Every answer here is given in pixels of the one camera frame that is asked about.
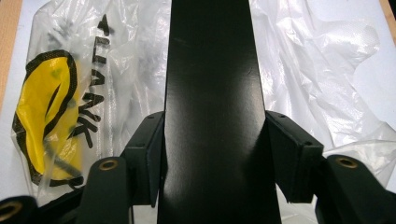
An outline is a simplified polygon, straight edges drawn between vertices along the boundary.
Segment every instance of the wooden table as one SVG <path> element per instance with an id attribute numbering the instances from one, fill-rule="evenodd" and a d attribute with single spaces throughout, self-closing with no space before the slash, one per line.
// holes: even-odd
<path id="1" fill-rule="evenodd" d="M 7 76 L 20 17 L 21 2 L 22 0 L 0 0 L 0 111 L 7 85 Z M 396 44 L 396 20 L 390 9 L 389 2 L 388 0 L 379 0 L 379 2 L 387 18 L 393 41 Z"/>

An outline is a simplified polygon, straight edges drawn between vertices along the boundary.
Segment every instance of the bolt hole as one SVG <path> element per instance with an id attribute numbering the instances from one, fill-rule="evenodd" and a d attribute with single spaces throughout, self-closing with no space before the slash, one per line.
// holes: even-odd
<path id="1" fill-rule="evenodd" d="M 100 163 L 99 169 L 103 171 L 112 170 L 116 168 L 118 165 L 119 163 L 115 160 L 103 161 L 102 163 Z"/>
<path id="2" fill-rule="evenodd" d="M 336 161 L 338 162 L 338 164 L 346 168 L 355 169 L 356 167 L 358 167 L 358 164 L 355 161 L 352 161 L 348 158 L 337 158 Z"/>
<path id="3" fill-rule="evenodd" d="M 8 202 L 0 205 L 0 222 L 13 217 L 22 209 L 22 204 L 17 201 Z"/>

